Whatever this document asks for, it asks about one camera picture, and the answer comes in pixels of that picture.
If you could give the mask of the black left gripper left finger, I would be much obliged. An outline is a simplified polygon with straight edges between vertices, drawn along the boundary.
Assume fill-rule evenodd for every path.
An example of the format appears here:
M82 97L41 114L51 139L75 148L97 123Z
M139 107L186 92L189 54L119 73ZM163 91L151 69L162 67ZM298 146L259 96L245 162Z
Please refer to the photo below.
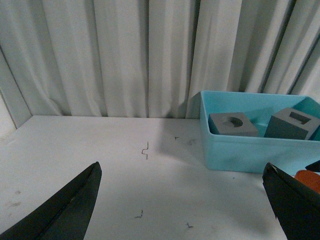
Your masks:
M2 240L83 240L102 178L99 162L83 170L37 209L0 234Z

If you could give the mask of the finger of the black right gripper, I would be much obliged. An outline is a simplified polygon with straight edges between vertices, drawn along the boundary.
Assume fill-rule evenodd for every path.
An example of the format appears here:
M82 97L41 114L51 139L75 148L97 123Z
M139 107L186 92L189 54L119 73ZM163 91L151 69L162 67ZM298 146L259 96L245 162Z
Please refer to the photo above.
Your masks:
M312 172L320 172L320 160L307 165L305 169Z

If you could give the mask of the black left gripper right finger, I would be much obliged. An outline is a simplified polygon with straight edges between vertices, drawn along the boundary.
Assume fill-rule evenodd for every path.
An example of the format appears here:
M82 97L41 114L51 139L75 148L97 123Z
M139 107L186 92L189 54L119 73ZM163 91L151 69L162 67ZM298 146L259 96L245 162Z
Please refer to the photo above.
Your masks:
M288 240L320 238L320 194L271 164L265 165L263 187Z

